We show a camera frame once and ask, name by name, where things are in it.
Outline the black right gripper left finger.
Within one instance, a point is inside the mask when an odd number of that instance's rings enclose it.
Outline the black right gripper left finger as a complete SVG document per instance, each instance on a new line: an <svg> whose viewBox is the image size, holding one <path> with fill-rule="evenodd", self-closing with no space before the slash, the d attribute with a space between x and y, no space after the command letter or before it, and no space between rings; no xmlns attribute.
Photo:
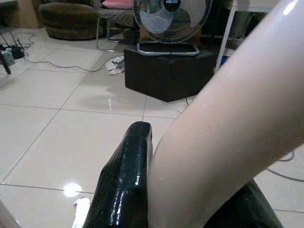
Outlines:
<svg viewBox="0 0 304 228"><path fill-rule="evenodd" d="M147 173L151 158L151 125L131 124L101 170L83 228L148 228Z"/></svg>

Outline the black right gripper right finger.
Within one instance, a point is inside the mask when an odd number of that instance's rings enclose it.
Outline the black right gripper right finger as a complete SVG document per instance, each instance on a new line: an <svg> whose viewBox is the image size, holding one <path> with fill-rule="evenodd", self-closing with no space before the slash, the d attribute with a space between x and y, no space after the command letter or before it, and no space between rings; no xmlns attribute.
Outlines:
<svg viewBox="0 0 304 228"><path fill-rule="evenodd" d="M254 180L236 192L203 228L284 228Z"/></svg>

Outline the white broom handle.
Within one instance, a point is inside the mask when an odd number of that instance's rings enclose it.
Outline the white broom handle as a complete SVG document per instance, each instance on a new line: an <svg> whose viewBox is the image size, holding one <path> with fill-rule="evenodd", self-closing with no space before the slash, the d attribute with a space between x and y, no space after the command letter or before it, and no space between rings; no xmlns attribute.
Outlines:
<svg viewBox="0 0 304 228"><path fill-rule="evenodd" d="M148 171L148 227L203 228L304 144L304 0L280 0L170 126Z"/></svg>

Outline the white floor fan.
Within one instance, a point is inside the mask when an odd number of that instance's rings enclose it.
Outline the white floor fan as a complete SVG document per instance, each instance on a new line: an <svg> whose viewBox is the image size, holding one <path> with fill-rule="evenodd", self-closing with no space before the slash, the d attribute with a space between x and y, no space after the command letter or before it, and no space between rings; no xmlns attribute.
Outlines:
<svg viewBox="0 0 304 228"><path fill-rule="evenodd" d="M200 51L185 43L205 24L212 0L133 0L133 14L149 41L140 41L137 52L145 56L197 56Z"/></svg>

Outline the white paper piece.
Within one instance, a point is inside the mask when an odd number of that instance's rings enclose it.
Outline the white paper piece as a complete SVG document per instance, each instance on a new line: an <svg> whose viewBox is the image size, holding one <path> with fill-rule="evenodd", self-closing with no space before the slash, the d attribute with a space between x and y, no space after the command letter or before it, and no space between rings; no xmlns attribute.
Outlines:
<svg viewBox="0 0 304 228"><path fill-rule="evenodd" d="M83 228L91 202L88 198L78 199L75 203L76 212L72 228Z"/></svg>

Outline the black box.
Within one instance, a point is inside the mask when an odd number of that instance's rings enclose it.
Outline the black box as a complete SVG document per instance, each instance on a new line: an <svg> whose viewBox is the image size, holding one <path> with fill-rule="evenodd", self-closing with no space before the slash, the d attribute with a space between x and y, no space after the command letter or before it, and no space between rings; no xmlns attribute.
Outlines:
<svg viewBox="0 0 304 228"><path fill-rule="evenodd" d="M214 53L190 56L145 56L135 46L124 50L125 86L172 102L197 95L213 76Z"/></svg>

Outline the crumpled paper scrap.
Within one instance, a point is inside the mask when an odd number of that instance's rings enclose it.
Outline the crumpled paper scrap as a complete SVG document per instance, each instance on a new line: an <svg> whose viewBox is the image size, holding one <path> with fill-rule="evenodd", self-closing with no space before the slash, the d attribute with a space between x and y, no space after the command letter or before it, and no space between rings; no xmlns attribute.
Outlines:
<svg viewBox="0 0 304 228"><path fill-rule="evenodd" d="M124 56L116 56L105 63L105 67L111 76L124 72Z"/></svg>

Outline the black tripod leg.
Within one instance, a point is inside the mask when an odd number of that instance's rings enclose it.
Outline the black tripod leg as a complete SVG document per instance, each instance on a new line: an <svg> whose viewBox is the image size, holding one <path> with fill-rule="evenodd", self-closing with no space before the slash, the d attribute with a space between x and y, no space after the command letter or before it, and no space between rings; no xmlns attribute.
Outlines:
<svg viewBox="0 0 304 228"><path fill-rule="evenodd" d="M2 54L1 51L0 51L0 61L1 61L2 65L4 66L4 68L5 68L6 72L7 72L7 74L10 75L10 74L11 74L11 71L10 71L9 66L8 66L8 64L7 64L7 61L5 60L5 58L4 58L4 56L3 56L3 54Z"/></svg>

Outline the black wifi router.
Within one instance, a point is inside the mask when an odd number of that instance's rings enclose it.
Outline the black wifi router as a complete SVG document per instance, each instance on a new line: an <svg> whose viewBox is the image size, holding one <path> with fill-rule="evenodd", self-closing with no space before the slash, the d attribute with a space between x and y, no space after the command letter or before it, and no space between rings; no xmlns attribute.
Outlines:
<svg viewBox="0 0 304 228"><path fill-rule="evenodd" d="M12 37L13 44L9 44L3 34L0 32L0 37L5 42L5 44L0 43L0 51L9 51L14 59L23 58L25 56L23 45L19 39L15 39L11 31L9 31L9 33Z"/></svg>

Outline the brown round ottoman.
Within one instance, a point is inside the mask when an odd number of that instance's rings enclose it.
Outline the brown round ottoman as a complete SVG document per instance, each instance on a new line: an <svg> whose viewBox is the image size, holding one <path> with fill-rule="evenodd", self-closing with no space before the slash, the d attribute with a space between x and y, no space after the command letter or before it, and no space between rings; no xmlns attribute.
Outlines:
<svg viewBox="0 0 304 228"><path fill-rule="evenodd" d="M41 0L38 15L49 37L90 40L104 34L95 4L100 0Z"/></svg>

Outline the pink cushion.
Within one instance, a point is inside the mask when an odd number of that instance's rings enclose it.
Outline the pink cushion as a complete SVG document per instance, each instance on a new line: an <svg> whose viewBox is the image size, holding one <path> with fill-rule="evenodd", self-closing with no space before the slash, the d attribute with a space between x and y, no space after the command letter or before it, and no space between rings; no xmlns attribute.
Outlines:
<svg viewBox="0 0 304 228"><path fill-rule="evenodd" d="M108 9L122 9L122 0L104 0L102 5Z"/></svg>

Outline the metal frame chair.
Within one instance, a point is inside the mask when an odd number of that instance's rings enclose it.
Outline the metal frame chair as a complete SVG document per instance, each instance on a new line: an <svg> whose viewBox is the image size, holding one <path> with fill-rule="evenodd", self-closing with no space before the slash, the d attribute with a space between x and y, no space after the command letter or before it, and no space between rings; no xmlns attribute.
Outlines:
<svg viewBox="0 0 304 228"><path fill-rule="evenodd" d="M122 0L123 8L122 9L108 9L102 5L104 0L101 0L101 6L95 7L95 11L98 14L97 16L97 26L96 26L96 49L98 51L103 52L111 52L111 53L118 53L118 50L113 49L105 49L99 47L99 31L101 20L106 21L106 39L109 42L118 43L119 40L111 39L110 38L110 28L111 24L118 25L118 28L122 29L129 29L131 31L131 41L130 44L136 45L138 42L138 30L139 26L136 22L135 15L134 15L134 4L135 0Z"/></svg>

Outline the white table frame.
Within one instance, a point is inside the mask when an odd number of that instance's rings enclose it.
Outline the white table frame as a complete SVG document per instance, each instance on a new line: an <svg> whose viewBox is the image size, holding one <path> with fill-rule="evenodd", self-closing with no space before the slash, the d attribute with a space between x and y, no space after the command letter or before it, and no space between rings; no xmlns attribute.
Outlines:
<svg viewBox="0 0 304 228"><path fill-rule="evenodd" d="M225 3L225 8L229 9L230 12L228 21L226 23L223 39L221 42L214 73L218 72L220 68L235 13L237 11L268 13L272 10L272 8L276 6L279 1L280 0L230 0L228 3Z"/></svg>

